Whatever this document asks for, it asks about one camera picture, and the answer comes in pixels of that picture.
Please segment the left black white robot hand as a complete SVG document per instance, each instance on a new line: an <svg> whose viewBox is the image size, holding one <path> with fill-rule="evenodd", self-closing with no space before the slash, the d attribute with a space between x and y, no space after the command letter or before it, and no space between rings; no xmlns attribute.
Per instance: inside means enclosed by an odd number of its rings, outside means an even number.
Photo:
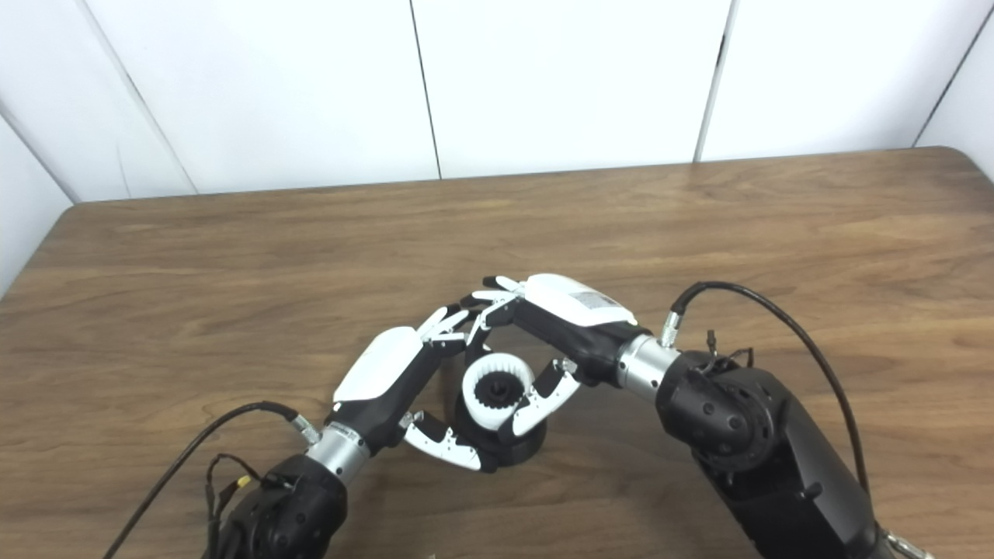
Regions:
<svg viewBox="0 0 994 559"><path fill-rule="evenodd" d="M458 305L437 308L419 327L393 327L363 350L332 396L319 443L308 450L341 481L352 480L381 450L407 442L434 459L478 473L498 464L450 425L411 406L443 359L461 354L459 327L472 313Z"/></svg>

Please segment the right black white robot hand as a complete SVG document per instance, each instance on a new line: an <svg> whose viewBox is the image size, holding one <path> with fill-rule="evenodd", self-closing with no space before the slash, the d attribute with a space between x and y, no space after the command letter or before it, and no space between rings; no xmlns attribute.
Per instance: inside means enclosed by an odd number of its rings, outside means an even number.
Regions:
<svg viewBox="0 0 994 559"><path fill-rule="evenodd" d="M465 403L477 425L512 443L546 420L581 386L620 387L626 346L646 334L616 300L571 277L540 273L524 282L487 276L461 300L472 313L467 334ZM493 330L516 326L561 356L535 374L511 353L487 346Z"/></svg>

